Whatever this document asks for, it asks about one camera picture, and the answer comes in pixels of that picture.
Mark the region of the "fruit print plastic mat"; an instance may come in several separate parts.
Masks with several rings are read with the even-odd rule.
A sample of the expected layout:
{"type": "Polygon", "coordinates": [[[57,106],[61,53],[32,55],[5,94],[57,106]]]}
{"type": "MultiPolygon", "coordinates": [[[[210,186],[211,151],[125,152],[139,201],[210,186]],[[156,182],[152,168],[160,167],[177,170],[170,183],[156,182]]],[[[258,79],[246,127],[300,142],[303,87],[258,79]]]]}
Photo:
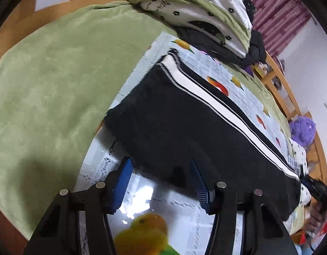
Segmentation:
{"type": "MultiPolygon", "coordinates": [[[[116,95],[112,107],[120,104],[159,57],[170,49],[176,49],[182,61],[204,80],[214,78],[224,84],[230,100],[286,160],[286,167],[281,171],[282,176],[286,177],[288,172],[292,171],[298,180],[302,162],[294,158],[294,143],[289,137],[286,119],[266,87],[258,79],[244,75],[236,68],[228,67],[196,48],[186,51],[177,44],[175,36],[166,32],[161,33],[145,52],[116,95]]],[[[124,154],[123,146],[113,134],[107,128],[100,128],[88,148],[74,189],[85,190],[104,179],[110,171],[115,170],[124,154]]],[[[158,212],[166,219],[175,219],[179,224],[187,224],[188,236],[180,242],[175,240],[177,228],[173,227],[170,231],[170,241],[181,254],[200,254],[205,248],[205,237],[197,236],[196,231],[209,231],[211,219],[193,195],[184,190],[179,181],[164,182],[158,177],[151,177],[145,168],[137,167],[131,175],[121,208],[112,217],[113,234],[128,227],[137,216],[148,212],[158,212]]]]}

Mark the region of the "black pants with white stripe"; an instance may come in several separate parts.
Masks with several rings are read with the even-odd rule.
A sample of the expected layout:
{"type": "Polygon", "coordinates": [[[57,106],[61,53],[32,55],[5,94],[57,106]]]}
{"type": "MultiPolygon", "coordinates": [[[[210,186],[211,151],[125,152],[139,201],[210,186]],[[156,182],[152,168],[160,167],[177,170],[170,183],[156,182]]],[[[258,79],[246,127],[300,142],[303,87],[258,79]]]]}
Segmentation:
{"type": "Polygon", "coordinates": [[[286,160],[228,96],[172,49],[157,61],[104,123],[150,174],[194,194],[194,159],[208,187],[224,181],[239,200],[254,189],[287,220],[299,205],[300,179],[281,174],[286,160]]]}

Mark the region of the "purple plush toy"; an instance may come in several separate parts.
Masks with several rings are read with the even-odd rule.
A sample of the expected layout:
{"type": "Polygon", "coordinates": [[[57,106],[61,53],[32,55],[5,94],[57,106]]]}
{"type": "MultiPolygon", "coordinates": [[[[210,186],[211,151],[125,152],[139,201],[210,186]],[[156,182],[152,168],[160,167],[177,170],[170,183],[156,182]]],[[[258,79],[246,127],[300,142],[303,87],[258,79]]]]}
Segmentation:
{"type": "Polygon", "coordinates": [[[299,116],[296,120],[289,122],[289,129],[291,139],[302,147],[307,147],[314,141],[316,124],[307,116],[299,116]]]}

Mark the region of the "green fleece bed sheet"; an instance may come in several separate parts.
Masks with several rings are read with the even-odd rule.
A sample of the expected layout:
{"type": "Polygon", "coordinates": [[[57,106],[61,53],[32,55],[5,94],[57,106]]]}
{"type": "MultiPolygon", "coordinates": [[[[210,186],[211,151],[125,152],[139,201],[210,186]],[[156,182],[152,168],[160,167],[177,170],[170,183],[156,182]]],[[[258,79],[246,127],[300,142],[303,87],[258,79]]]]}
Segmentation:
{"type": "Polygon", "coordinates": [[[92,5],[47,24],[0,60],[0,210],[30,238],[73,189],[116,94],[150,44],[174,31],[128,3],[92,5]]]}

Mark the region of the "black clothes pile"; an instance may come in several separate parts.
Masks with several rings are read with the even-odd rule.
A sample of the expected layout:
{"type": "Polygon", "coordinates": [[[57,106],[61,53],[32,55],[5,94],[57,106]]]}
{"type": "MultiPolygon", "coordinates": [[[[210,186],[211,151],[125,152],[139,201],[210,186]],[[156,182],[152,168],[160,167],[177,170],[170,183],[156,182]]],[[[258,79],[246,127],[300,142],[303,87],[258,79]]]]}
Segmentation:
{"type": "Polygon", "coordinates": [[[266,63],[266,50],[262,34],[251,31],[248,49],[241,49],[239,44],[231,43],[230,38],[218,40],[209,33],[203,33],[194,28],[175,27],[178,37],[191,44],[194,48],[204,51],[224,63],[233,63],[240,67],[266,63]]]}

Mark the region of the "white green patterned quilt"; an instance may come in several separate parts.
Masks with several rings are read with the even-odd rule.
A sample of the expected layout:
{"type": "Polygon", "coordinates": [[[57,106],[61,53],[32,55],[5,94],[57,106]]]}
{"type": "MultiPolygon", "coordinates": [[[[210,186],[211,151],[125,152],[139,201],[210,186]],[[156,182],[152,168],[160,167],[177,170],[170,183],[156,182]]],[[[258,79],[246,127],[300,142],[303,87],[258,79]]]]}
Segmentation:
{"type": "Polygon", "coordinates": [[[162,21],[209,33],[248,49],[255,6],[251,0],[129,0],[162,21]]]}

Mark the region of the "white black-dotted pillow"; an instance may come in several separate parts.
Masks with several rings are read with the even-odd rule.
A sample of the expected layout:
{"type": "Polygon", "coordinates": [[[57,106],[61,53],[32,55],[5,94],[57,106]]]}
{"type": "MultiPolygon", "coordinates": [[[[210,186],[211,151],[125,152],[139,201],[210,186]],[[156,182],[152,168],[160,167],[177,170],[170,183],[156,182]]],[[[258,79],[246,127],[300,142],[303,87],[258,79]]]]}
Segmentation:
{"type": "MultiPolygon", "coordinates": [[[[293,153],[293,168],[296,173],[299,175],[299,178],[302,179],[304,176],[308,175],[308,162],[306,151],[303,146],[289,138],[291,145],[291,151],[293,153]]],[[[309,190],[301,183],[300,184],[300,200],[299,205],[307,206],[311,201],[311,195],[309,190]]]]}

